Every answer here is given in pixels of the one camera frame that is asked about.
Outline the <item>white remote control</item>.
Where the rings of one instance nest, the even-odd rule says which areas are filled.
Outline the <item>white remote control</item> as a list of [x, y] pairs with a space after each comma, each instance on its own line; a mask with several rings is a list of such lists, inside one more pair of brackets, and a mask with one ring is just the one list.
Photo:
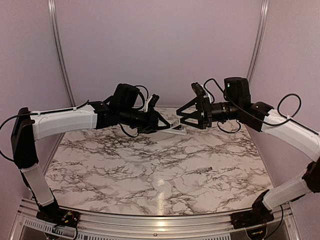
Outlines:
[[177, 119], [170, 123], [170, 128], [162, 130], [162, 132], [173, 135], [182, 135], [187, 134], [187, 129], [181, 124], [180, 119]]

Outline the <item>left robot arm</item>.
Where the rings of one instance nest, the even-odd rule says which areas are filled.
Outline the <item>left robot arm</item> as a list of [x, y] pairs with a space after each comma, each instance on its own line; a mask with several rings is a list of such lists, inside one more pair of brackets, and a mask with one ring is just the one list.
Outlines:
[[26, 107], [19, 110], [11, 133], [13, 162], [20, 169], [39, 210], [51, 222], [60, 222], [64, 215], [39, 168], [35, 141], [56, 134], [116, 125], [129, 126], [139, 134], [170, 129], [172, 125], [154, 109], [159, 96], [154, 94], [141, 107], [135, 107], [141, 96], [138, 87], [120, 83], [114, 94], [104, 101], [87, 101], [80, 106], [49, 111], [29, 111]]

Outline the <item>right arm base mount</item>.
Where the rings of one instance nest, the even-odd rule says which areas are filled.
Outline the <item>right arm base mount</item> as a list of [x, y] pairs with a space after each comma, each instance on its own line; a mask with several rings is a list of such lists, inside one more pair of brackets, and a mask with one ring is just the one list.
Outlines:
[[262, 214], [259, 211], [247, 210], [232, 213], [230, 219], [234, 229], [241, 229], [266, 224], [273, 221], [275, 217], [270, 212]]

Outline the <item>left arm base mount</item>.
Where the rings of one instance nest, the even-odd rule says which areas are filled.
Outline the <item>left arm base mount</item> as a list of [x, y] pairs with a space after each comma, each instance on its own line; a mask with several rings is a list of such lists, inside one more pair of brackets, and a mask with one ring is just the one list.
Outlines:
[[57, 226], [76, 228], [80, 219], [80, 213], [74, 210], [59, 209], [58, 211], [45, 213], [38, 211], [36, 218]]

